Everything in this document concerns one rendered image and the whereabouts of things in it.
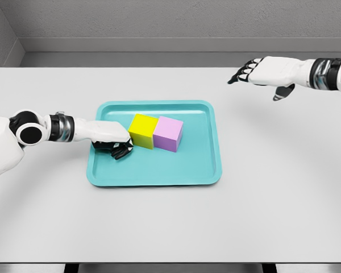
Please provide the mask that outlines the yellow cube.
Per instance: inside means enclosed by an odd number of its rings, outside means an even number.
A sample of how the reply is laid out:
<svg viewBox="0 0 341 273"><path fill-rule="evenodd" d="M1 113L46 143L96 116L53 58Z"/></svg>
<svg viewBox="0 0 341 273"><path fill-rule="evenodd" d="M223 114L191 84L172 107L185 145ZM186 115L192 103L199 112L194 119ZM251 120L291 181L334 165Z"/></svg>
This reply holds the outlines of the yellow cube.
<svg viewBox="0 0 341 273"><path fill-rule="evenodd" d="M128 129L134 146L152 150L153 133L158 123L158 118L143 114L135 114Z"/></svg>

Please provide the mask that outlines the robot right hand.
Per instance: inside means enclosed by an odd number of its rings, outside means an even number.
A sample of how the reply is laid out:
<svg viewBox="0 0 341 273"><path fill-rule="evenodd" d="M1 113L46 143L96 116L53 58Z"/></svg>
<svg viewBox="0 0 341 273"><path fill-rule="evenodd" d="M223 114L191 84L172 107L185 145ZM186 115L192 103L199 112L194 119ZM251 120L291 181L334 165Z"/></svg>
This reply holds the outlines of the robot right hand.
<svg viewBox="0 0 341 273"><path fill-rule="evenodd" d="M227 82L247 82L258 86L276 87L274 101L287 98L295 88L296 68L300 61L288 57L267 56L246 62Z"/></svg>

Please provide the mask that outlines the pink cube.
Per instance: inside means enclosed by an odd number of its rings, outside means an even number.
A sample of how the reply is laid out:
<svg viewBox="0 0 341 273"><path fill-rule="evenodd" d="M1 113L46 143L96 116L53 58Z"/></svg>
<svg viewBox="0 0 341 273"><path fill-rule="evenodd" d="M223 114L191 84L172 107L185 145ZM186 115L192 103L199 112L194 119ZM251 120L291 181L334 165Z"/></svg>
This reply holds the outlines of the pink cube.
<svg viewBox="0 0 341 273"><path fill-rule="evenodd" d="M160 116L153 132L154 147L177 152L182 138L183 121Z"/></svg>

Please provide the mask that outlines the teal tray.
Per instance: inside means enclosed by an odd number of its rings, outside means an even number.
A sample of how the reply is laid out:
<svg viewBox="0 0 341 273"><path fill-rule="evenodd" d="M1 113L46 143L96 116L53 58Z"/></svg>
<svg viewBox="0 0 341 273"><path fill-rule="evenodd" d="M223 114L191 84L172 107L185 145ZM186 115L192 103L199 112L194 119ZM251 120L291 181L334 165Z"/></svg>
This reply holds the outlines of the teal tray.
<svg viewBox="0 0 341 273"><path fill-rule="evenodd" d="M114 160L90 148L86 175L98 187L211 185L222 176L213 106L203 100L109 101L96 113L100 121L118 121L129 128L136 114L180 120L183 136L177 152L136 146Z"/></svg>

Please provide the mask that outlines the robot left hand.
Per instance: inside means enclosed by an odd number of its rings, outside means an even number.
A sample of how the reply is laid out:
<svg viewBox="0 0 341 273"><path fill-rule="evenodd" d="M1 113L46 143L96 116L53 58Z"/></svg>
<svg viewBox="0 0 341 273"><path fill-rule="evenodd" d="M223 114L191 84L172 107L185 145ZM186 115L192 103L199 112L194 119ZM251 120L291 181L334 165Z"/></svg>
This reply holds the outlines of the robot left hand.
<svg viewBox="0 0 341 273"><path fill-rule="evenodd" d="M134 145L130 133L114 121L91 121L90 140L99 151L107 151L115 160L128 155Z"/></svg>

